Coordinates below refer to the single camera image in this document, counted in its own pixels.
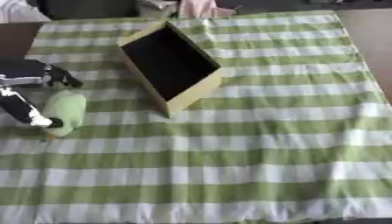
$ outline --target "tablecloth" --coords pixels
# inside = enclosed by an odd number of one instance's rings
[[[43,142],[0,115],[1,223],[392,217],[392,110],[333,12],[173,20],[224,77],[172,119],[116,50],[151,22],[40,29],[28,58],[85,82],[86,119]],[[42,105],[51,90],[24,93]]]

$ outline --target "white stripe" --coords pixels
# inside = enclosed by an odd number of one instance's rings
[[[334,46],[304,46],[304,47],[278,47],[264,49],[205,49],[207,53],[217,58],[232,59],[245,58],[253,59],[260,57],[279,57],[279,56],[313,56],[313,55],[346,55],[357,53],[350,45]],[[103,62],[103,61],[122,61],[120,54],[104,53],[69,53],[69,54],[50,54],[46,56],[30,55],[29,58],[41,58],[46,63],[61,62]]]
[[[392,117],[389,106],[380,103],[363,103],[353,107],[325,108],[255,108],[225,110],[184,110],[172,119],[148,111],[87,113],[85,125],[131,125],[140,123],[254,123],[275,121],[331,121],[366,117]]]
[[[392,145],[392,130],[347,129],[336,133],[275,134],[256,136],[149,136],[113,139],[39,140],[2,139],[0,155],[72,153],[130,153],[153,151],[317,150],[345,146]]]
[[[227,86],[217,88],[208,97],[244,98],[270,96],[351,95],[377,90],[378,89],[375,88],[375,84],[372,81],[318,85]]]
[[[60,169],[0,171],[0,187],[241,185],[392,179],[392,162],[258,164],[222,167]]]
[[[350,45],[277,47],[263,49],[206,49],[206,52],[217,58],[253,59],[279,56],[313,56],[313,55],[345,55],[357,53]]]
[[[236,34],[193,34],[188,37],[195,42],[213,41],[214,43],[228,41],[262,41],[262,40],[289,40],[289,39],[336,39],[345,37],[342,29],[323,31],[281,31],[281,32],[261,32],[261,33],[236,33]],[[118,37],[113,38],[59,38],[42,39],[34,41],[34,47],[40,46],[112,46],[116,44]]]
[[[0,206],[0,222],[216,223],[241,221],[301,222],[348,218],[392,218],[392,198],[240,201],[231,203],[52,204]]]
[[[171,21],[179,28],[192,28],[197,25],[204,25],[207,27],[231,27],[231,26],[250,26],[250,25],[318,25],[335,23],[339,20],[333,15],[310,15],[310,16],[293,16],[293,17],[273,17],[273,18],[236,18],[236,19],[190,19],[181,21]],[[112,32],[118,30],[142,30],[153,22],[120,22],[113,24],[100,24],[99,21],[95,23],[85,24],[62,24],[51,23],[45,24],[41,28],[41,32]]]

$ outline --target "light green object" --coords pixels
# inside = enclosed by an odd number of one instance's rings
[[[69,90],[63,90],[52,96],[46,103],[42,114],[56,117],[63,121],[64,126],[58,129],[44,129],[55,137],[64,137],[83,124],[86,114],[86,97]]]

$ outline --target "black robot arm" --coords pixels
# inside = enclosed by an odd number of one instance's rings
[[[54,82],[74,88],[82,86],[82,82],[58,66],[35,59],[0,59],[0,107],[21,123],[44,128],[62,127],[60,119],[44,117],[31,102],[13,89],[52,86]]]

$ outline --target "yellow box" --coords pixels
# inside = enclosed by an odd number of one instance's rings
[[[170,22],[117,44],[128,69],[169,117],[221,84],[221,66]]]

